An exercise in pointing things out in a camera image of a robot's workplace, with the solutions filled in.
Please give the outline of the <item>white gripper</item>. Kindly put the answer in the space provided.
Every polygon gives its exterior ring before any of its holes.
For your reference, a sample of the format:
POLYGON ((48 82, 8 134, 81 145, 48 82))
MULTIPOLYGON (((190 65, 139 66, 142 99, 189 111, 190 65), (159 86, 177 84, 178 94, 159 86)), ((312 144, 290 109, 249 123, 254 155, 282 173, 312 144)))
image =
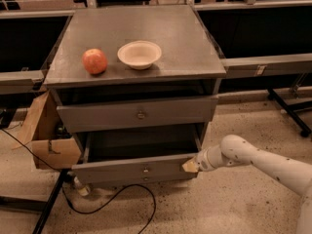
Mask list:
POLYGON ((201 150, 196 158, 186 161, 182 168, 187 173, 211 172, 217 168, 225 166, 226 159, 221 153, 220 147, 214 146, 201 150))

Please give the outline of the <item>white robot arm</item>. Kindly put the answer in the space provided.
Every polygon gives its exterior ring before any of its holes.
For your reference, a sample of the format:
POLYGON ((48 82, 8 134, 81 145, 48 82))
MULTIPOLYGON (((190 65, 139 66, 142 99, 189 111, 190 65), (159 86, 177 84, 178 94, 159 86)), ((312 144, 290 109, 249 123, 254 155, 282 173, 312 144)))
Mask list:
POLYGON ((295 234, 312 234, 312 165, 264 151, 240 136, 225 136, 219 145, 199 151, 182 168, 187 173, 253 165, 301 197, 295 234))

